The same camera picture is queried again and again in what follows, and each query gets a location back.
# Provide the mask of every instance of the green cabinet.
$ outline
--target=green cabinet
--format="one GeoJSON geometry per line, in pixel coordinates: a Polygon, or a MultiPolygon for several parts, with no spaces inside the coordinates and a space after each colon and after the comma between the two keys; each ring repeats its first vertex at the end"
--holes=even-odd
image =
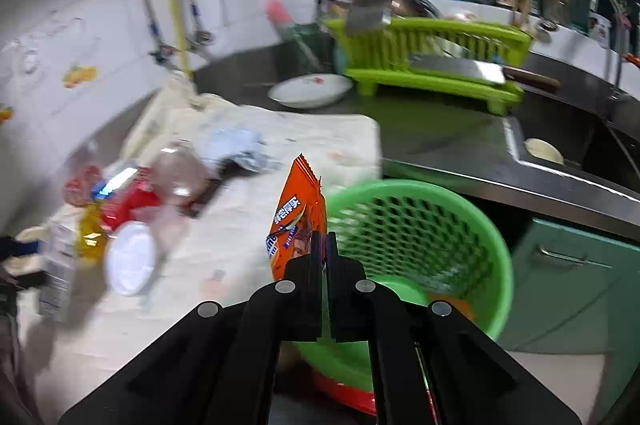
{"type": "Polygon", "coordinates": [[[640,247],[534,219],[513,249],[514,299],[498,343],[510,351],[605,355],[593,420],[640,362],[640,247]]]}

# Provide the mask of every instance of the kitchen sink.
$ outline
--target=kitchen sink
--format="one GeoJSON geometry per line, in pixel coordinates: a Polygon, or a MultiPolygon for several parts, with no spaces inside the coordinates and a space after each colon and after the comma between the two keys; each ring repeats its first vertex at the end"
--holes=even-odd
{"type": "Polygon", "coordinates": [[[527,89],[512,116],[522,133],[522,144],[518,144],[521,159],[602,183],[597,181],[599,178],[640,193],[640,172],[630,154],[631,150],[640,158],[640,143],[619,134],[596,114],[527,89]],[[553,145],[562,154],[564,165],[529,154],[524,147],[528,138],[553,145]]]}

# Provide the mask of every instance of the red rim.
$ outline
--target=red rim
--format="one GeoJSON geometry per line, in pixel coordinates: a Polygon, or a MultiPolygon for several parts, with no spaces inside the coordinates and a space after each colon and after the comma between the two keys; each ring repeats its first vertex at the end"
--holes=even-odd
{"type": "Polygon", "coordinates": [[[372,392],[354,389],[334,379],[327,378],[315,370],[312,371],[311,376],[318,391],[324,392],[330,398],[347,407],[376,416],[376,400],[372,392]]]}

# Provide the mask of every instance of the dish rack leg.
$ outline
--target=dish rack leg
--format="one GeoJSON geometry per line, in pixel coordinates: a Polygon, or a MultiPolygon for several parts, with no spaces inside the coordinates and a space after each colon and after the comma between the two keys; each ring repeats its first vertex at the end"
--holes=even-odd
{"type": "Polygon", "coordinates": [[[507,105],[502,100],[487,100],[486,106],[489,112],[496,116],[507,114],[507,105]]]}
{"type": "Polygon", "coordinates": [[[375,96],[378,90],[378,82],[358,81],[358,94],[362,96],[375,96]]]}

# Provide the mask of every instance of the stainless steel countertop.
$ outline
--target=stainless steel countertop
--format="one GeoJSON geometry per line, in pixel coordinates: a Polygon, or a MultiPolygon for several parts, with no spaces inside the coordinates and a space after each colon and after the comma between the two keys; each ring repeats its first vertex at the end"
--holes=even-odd
{"type": "MultiPolygon", "coordinates": [[[[269,86],[242,87],[242,103],[283,109],[269,86]]],[[[517,206],[640,241],[640,194],[517,159],[509,119],[482,103],[432,92],[381,87],[372,98],[352,90],[315,114],[364,114],[380,124],[385,174],[517,206]]]]}

